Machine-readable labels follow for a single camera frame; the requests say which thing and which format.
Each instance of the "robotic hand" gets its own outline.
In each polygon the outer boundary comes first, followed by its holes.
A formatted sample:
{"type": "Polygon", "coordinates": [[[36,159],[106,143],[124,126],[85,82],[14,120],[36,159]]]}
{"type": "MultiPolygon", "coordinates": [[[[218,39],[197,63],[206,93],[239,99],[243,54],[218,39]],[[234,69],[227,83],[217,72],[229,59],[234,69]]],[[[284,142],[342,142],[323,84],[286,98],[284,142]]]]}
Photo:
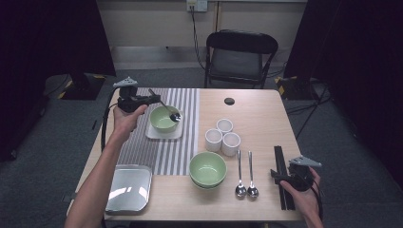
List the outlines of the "robotic hand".
{"type": "Polygon", "coordinates": [[[289,160],[290,166],[288,171],[290,175],[280,175],[273,169],[270,170],[272,178],[275,180],[275,184],[279,184],[280,181],[289,182],[295,189],[300,192],[306,191],[311,188],[314,183],[314,177],[312,176],[309,166],[321,167],[320,162],[316,162],[300,156],[295,159],[289,160]]]}
{"type": "Polygon", "coordinates": [[[153,94],[151,96],[138,96],[137,95],[137,82],[127,77],[113,85],[119,88],[118,107],[129,113],[134,112],[141,105],[151,105],[158,103],[161,100],[161,95],[153,94]]]}

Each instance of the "green bowl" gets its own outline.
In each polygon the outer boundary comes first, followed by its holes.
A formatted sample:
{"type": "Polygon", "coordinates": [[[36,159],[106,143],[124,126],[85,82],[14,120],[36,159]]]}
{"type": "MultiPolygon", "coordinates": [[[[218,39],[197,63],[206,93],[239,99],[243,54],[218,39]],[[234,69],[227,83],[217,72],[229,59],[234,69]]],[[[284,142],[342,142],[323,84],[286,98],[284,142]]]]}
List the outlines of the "green bowl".
{"type": "MultiPolygon", "coordinates": [[[[167,105],[169,110],[174,112],[179,112],[179,110],[174,106],[167,105]]],[[[157,129],[157,131],[162,133],[172,132],[176,129],[178,122],[173,122],[169,118],[170,112],[166,110],[164,106],[158,106],[151,111],[150,122],[151,125],[157,129]]]]}
{"type": "Polygon", "coordinates": [[[214,188],[225,178],[227,167],[224,159],[213,152],[201,152],[189,164],[190,178],[199,187],[214,188]]]}

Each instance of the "black cable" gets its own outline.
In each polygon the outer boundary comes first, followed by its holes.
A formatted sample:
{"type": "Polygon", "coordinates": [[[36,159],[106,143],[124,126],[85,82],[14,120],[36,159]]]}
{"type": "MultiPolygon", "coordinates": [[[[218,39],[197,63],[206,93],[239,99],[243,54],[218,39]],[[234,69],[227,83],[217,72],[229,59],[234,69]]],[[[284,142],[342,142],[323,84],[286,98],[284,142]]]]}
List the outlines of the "black cable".
{"type": "Polygon", "coordinates": [[[214,29],[214,31],[218,31],[219,29],[219,18],[220,18],[220,2],[216,2],[217,3],[217,13],[216,13],[216,27],[214,29]]]}
{"type": "MultiPolygon", "coordinates": [[[[110,92],[109,97],[106,101],[106,108],[103,117],[103,124],[102,124],[102,132],[101,132],[101,153],[104,152],[104,148],[106,145],[106,125],[107,125],[107,117],[109,115],[110,108],[113,106],[109,106],[110,102],[112,101],[113,95],[115,94],[117,88],[114,88],[112,92],[110,92]]],[[[103,228],[106,228],[106,221],[105,217],[102,217],[101,225],[103,228]]]]}
{"type": "Polygon", "coordinates": [[[287,109],[287,115],[299,115],[302,112],[310,109],[311,107],[314,107],[315,105],[317,105],[317,104],[314,103],[314,104],[309,104],[309,105],[300,105],[300,106],[296,106],[296,107],[291,107],[291,108],[287,109]]]}
{"type": "Polygon", "coordinates": [[[295,173],[302,181],[305,182],[306,185],[309,185],[312,192],[314,192],[315,198],[317,199],[317,208],[319,209],[319,218],[320,220],[323,220],[323,205],[322,205],[322,197],[320,195],[320,188],[319,185],[317,184],[317,182],[315,180],[312,180],[314,182],[314,184],[317,186],[317,191],[315,190],[315,188],[313,187],[313,185],[310,185],[308,183],[308,181],[306,179],[304,179],[299,172],[295,173]]]}
{"type": "Polygon", "coordinates": [[[288,61],[286,61],[286,62],[284,62],[284,63],[282,64],[281,70],[276,71],[276,72],[268,73],[268,75],[266,76],[266,78],[273,78],[273,77],[278,76],[280,73],[282,73],[282,72],[284,71],[284,69],[285,69],[285,66],[287,65],[287,62],[288,62],[288,61]]]}
{"type": "Polygon", "coordinates": [[[317,110],[317,108],[319,107],[319,105],[322,104],[321,100],[323,99],[323,96],[325,94],[327,90],[327,86],[323,89],[322,94],[319,97],[319,101],[317,103],[314,104],[314,109],[311,111],[311,113],[309,113],[308,118],[305,120],[305,122],[302,125],[302,128],[299,130],[299,132],[296,135],[296,140],[299,137],[299,134],[302,132],[303,128],[305,127],[305,125],[308,123],[308,121],[311,119],[312,115],[314,114],[315,110],[317,110]]]}
{"type": "Polygon", "coordinates": [[[192,21],[193,21],[193,40],[195,42],[196,57],[198,58],[198,62],[201,68],[205,70],[204,66],[202,65],[202,60],[199,54],[199,41],[198,41],[198,33],[196,32],[195,9],[193,6],[190,7],[190,14],[192,15],[192,21]]]}

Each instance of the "gray carpet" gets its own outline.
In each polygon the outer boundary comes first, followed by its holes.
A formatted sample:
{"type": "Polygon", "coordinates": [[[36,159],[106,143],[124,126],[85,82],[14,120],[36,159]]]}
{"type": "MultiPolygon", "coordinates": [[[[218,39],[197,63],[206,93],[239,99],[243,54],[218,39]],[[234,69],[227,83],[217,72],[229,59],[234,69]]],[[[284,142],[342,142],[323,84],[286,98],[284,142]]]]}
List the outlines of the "gray carpet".
{"type": "MultiPolygon", "coordinates": [[[[143,87],[203,87],[201,68],[120,70],[108,78],[96,101],[64,101],[50,94],[48,109],[18,148],[16,161],[0,163],[0,227],[63,227],[68,203],[100,129],[111,85],[127,76],[143,87]]],[[[65,79],[47,81],[50,92],[65,79]]],[[[232,87],[216,83],[212,87],[232,87]]],[[[320,94],[324,85],[314,84],[320,94]]],[[[276,89],[273,79],[266,88],[276,89]]],[[[285,101],[288,111],[313,101],[285,101]]],[[[289,115],[297,135],[312,108],[289,115]]],[[[321,104],[297,138],[301,153],[322,162],[326,227],[403,227],[403,193],[382,163],[355,136],[348,117],[332,102],[321,104]]],[[[119,223],[109,222],[108,227],[119,223]]],[[[148,227],[191,227],[191,223],[152,223],[148,227]]],[[[220,227],[234,227],[234,224],[220,227]]],[[[303,222],[272,227],[305,227],[303,222]]]]}

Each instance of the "chair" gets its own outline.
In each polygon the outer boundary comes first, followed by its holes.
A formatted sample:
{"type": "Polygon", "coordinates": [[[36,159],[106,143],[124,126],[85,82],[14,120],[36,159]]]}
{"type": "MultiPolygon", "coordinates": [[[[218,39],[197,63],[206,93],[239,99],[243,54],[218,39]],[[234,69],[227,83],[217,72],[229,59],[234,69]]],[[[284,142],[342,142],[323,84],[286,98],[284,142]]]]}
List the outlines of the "chair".
{"type": "Polygon", "coordinates": [[[278,50],[278,42],[267,34],[228,29],[210,34],[206,45],[204,87],[219,80],[263,88],[278,50]],[[263,56],[268,57],[264,66],[263,56]]]}

